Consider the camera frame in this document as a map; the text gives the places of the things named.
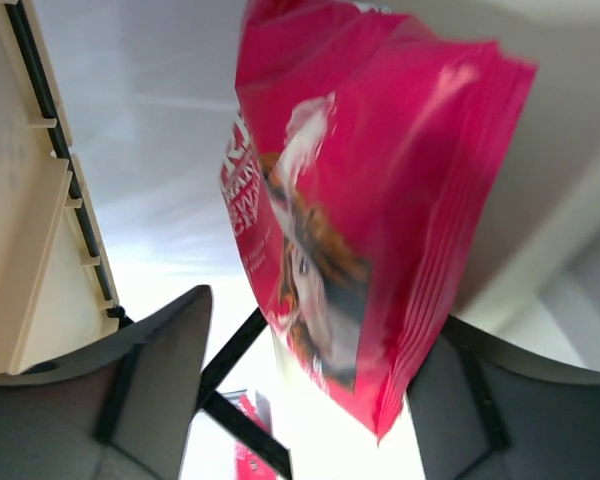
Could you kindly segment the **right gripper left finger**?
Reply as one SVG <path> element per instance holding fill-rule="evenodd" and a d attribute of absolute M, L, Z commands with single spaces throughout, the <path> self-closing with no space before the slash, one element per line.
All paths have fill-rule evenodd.
<path fill-rule="evenodd" d="M 212 313 L 196 286 L 150 317 L 0 375 L 0 479 L 176 479 Z"/>

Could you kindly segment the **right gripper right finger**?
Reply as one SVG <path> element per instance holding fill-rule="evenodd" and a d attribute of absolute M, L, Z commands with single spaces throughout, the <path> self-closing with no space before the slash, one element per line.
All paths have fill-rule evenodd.
<path fill-rule="evenodd" d="M 428 479 L 600 479 L 600 372 L 449 317 L 406 396 Z"/>

